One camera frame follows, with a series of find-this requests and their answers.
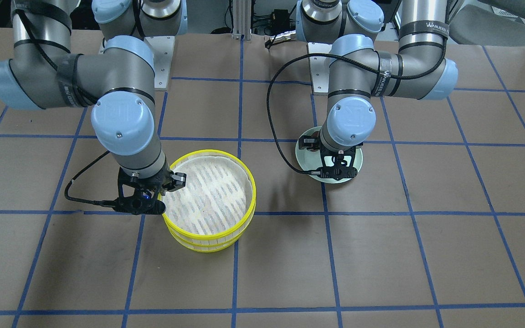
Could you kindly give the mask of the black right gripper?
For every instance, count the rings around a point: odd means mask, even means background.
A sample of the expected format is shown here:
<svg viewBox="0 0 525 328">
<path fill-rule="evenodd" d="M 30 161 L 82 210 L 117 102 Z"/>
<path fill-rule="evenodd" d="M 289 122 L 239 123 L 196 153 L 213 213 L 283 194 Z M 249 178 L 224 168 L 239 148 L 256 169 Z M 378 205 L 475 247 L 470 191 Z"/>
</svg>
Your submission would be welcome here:
<svg viewBox="0 0 525 328">
<path fill-rule="evenodd" d="M 117 212 L 133 215 L 161 215 L 165 212 L 165 204 L 158 199 L 158 193 L 175 192 L 186 186 L 187 175 L 173 172 L 169 168 L 161 168 L 155 175 L 139 178 L 129 176 L 123 168 L 118 172 Z M 124 196 L 123 185 L 134 189 L 131 196 Z"/>
</svg>

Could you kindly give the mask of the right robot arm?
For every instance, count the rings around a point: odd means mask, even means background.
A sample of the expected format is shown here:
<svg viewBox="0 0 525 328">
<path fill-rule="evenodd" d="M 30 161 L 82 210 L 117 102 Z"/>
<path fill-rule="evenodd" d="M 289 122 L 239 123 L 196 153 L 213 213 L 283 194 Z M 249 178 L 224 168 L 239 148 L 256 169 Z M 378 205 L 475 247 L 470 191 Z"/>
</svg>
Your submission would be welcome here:
<svg viewBox="0 0 525 328">
<path fill-rule="evenodd" d="M 92 107 L 98 141 L 119 165 L 114 200 L 67 200 L 133 215 L 160 215 L 161 196 L 185 186 L 167 164 L 154 125 L 158 67 L 146 40 L 187 30 L 183 0 L 94 0 L 102 54 L 71 52 L 77 0 L 13 0 L 14 57 L 0 61 L 0 100 L 23 110 Z"/>
</svg>

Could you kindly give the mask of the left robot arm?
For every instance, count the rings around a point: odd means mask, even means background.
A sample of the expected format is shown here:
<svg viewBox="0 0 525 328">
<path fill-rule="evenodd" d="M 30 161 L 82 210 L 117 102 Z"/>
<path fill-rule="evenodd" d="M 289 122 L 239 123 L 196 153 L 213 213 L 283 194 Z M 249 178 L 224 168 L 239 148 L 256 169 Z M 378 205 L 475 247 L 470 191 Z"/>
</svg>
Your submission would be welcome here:
<svg viewBox="0 0 525 328">
<path fill-rule="evenodd" d="M 456 63 L 446 58 L 449 39 L 459 44 L 525 46 L 525 25 L 475 5 L 454 16 L 445 0 L 405 0 L 396 54 L 374 48 L 385 24 L 372 0 L 300 0 L 296 36 L 331 46 L 319 61 L 329 75 L 328 113 L 323 125 L 304 133 L 296 150 L 306 175 L 326 183 L 354 178 L 362 166 L 363 142 L 376 114 L 371 98 L 442 100 L 458 82 Z"/>
</svg>

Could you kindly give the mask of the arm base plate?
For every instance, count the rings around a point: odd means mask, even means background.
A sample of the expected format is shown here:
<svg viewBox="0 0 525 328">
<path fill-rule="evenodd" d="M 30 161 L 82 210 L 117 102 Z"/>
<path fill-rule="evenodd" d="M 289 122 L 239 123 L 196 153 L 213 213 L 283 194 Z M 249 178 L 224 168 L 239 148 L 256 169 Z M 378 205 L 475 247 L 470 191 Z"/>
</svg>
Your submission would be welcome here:
<svg viewBox="0 0 525 328">
<path fill-rule="evenodd" d="M 144 42 L 148 44 L 154 56 L 154 87 L 157 91 L 167 91 L 175 49 L 175 36 L 146 37 Z"/>
<path fill-rule="evenodd" d="M 331 44 L 308 43 L 308 53 L 329 54 Z M 313 56 L 309 58 L 310 75 L 314 95 L 325 96 L 329 93 L 329 65 L 328 58 Z"/>
</svg>

